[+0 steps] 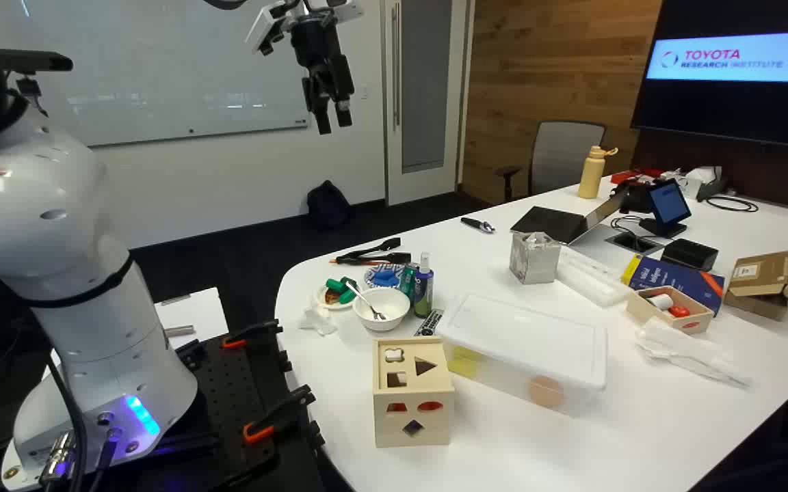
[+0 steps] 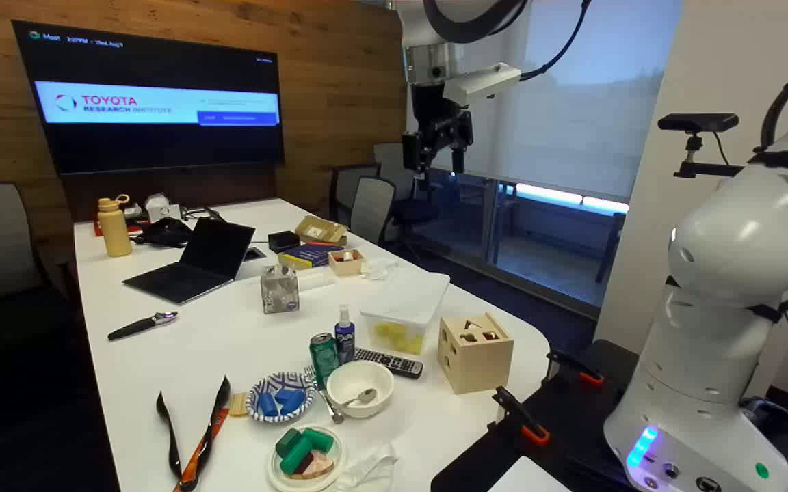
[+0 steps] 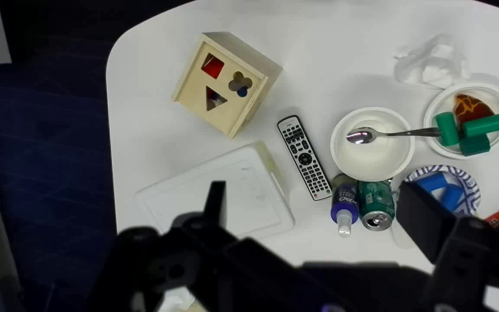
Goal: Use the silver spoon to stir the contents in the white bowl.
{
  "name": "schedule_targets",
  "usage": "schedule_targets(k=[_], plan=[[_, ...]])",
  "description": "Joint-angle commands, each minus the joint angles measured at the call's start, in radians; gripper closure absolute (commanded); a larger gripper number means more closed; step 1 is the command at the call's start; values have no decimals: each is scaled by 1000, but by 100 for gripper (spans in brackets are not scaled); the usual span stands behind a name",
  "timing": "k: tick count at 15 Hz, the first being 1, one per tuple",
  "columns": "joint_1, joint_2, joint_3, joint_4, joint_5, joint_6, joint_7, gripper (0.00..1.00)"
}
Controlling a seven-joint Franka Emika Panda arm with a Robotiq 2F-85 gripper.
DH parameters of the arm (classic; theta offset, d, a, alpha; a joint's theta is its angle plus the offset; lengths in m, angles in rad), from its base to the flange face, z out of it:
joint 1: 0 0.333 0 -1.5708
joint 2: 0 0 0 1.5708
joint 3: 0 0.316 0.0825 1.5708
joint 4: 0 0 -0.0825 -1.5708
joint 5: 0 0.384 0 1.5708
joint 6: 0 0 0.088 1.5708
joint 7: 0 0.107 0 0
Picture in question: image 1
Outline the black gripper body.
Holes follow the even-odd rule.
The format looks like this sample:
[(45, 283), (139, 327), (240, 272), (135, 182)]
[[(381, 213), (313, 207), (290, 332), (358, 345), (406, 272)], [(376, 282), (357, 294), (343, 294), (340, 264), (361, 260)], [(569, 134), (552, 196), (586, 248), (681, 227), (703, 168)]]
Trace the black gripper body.
[(331, 7), (313, 11), (290, 28), (290, 44), (306, 81), (328, 99), (351, 99), (353, 75), (340, 47), (336, 17)]

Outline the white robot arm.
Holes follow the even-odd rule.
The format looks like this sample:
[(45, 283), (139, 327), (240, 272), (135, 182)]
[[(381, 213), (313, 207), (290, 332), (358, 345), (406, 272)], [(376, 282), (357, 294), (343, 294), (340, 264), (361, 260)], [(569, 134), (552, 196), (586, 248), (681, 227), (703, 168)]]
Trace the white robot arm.
[(67, 63), (0, 49), (0, 282), (52, 345), (2, 451), (5, 492), (79, 490), (91, 472), (154, 453), (199, 394), (112, 233), (102, 160), (9, 85), (13, 70)]

